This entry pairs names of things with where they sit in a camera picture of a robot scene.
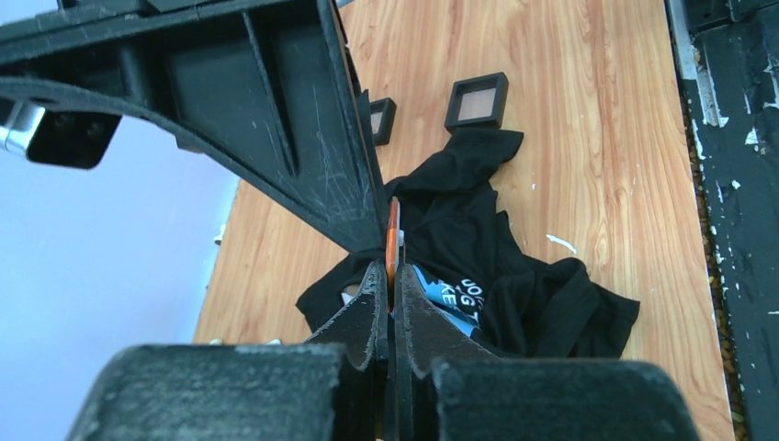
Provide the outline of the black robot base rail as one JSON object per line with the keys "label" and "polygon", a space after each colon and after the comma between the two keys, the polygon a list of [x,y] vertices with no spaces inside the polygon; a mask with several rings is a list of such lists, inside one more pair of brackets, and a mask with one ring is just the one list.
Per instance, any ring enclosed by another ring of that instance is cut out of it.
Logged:
{"label": "black robot base rail", "polygon": [[671,1],[739,438],[778,437],[778,4]]}

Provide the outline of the black printed t-shirt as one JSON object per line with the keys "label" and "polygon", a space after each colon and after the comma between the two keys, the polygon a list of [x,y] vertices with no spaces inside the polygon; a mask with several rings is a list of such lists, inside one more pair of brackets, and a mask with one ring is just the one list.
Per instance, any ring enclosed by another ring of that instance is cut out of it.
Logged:
{"label": "black printed t-shirt", "polygon": [[618,358],[639,304],[594,283],[576,258],[524,254],[492,176],[523,134],[459,129],[409,175],[389,181],[406,257],[423,294],[465,336],[498,356]]}

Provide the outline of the black square display box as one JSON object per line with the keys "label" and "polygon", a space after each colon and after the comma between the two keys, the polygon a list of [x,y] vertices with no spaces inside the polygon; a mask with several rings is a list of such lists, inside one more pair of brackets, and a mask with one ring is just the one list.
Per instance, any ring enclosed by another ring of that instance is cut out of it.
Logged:
{"label": "black square display box", "polygon": [[449,133],[466,127],[500,129],[509,89],[503,72],[453,83],[444,127]]}

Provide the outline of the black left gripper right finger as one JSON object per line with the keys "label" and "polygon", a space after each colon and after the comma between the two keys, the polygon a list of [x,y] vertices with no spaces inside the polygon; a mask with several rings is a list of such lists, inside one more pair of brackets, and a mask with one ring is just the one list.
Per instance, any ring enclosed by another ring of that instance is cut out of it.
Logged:
{"label": "black left gripper right finger", "polygon": [[395,277],[399,440],[695,440],[682,394],[638,361],[499,358]]}

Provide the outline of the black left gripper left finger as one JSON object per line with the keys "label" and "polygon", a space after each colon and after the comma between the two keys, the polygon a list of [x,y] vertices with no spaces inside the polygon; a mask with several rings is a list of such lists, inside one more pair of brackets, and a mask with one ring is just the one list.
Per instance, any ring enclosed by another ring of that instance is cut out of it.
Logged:
{"label": "black left gripper left finger", "polygon": [[71,440],[373,440],[387,275],[298,345],[136,345],[102,369]]}

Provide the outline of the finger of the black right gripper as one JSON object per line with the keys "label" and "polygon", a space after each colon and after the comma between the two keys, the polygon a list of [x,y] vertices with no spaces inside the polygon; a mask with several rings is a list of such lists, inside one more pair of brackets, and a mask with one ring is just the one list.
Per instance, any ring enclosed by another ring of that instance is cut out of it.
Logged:
{"label": "finger of the black right gripper", "polygon": [[387,200],[333,1],[61,1],[1,28],[1,147],[91,169],[120,121],[204,153],[350,252]]}

